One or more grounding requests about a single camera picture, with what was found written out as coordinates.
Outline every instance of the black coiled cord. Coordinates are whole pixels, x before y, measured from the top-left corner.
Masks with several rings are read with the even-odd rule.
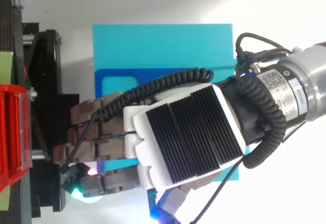
[[[287,126],[286,118],[259,78],[255,76],[233,78],[238,81],[238,91],[256,105],[260,114],[271,126],[271,130],[266,132],[262,142],[243,158],[244,166],[252,169],[263,163],[281,144]]]
[[[174,88],[176,86],[191,83],[210,82],[214,77],[212,70],[206,70],[204,68],[188,69],[178,71],[171,75],[162,76],[156,80],[150,81],[146,84],[137,86],[131,90],[126,91],[120,97],[113,100],[108,105],[104,106],[99,111],[99,119],[101,122],[108,122],[113,117],[123,112],[123,108],[130,106],[133,103],[137,103],[142,99],[157,93],[163,92],[167,89]]]

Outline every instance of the robotic hand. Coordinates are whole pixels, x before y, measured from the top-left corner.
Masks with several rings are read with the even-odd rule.
[[[275,48],[243,51],[245,37]],[[78,186],[85,197],[92,197],[141,186],[148,190],[153,218],[179,223],[173,215],[189,190],[207,185],[233,165],[192,222],[197,223],[242,162],[249,169],[257,167],[306,121],[326,114],[326,43],[292,53],[244,33],[235,49],[236,74],[224,81],[209,83],[212,71],[189,69],[88,103],[88,114],[77,116],[73,143],[53,154],[57,163],[64,163],[64,188]],[[273,60],[279,61],[260,66]],[[253,143],[258,146],[245,155],[246,146]],[[140,164],[95,176],[88,176],[80,163],[68,166],[72,161],[112,158],[137,158]],[[156,189],[166,191],[158,203]]]

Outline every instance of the barcode label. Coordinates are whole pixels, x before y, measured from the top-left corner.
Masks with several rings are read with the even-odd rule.
[[[259,78],[263,81],[268,90],[272,90],[287,84],[286,80],[277,71],[272,71],[271,73],[264,74]]]
[[[287,121],[299,116],[298,104],[294,92],[287,80],[277,70],[268,70],[257,75],[257,77],[268,88]]]

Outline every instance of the red box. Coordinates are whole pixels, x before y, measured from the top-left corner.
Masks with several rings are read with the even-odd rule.
[[[31,167],[31,114],[27,90],[0,84],[0,192]]]

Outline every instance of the sticker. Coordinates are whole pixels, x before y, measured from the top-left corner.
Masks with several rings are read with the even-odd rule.
[[[294,91],[297,105],[299,107],[299,115],[302,115],[308,111],[306,94],[297,78],[289,80],[288,82]]]
[[[287,121],[299,116],[298,104],[294,92],[287,80],[277,70],[272,69],[266,71],[257,75],[257,77],[268,88]]]

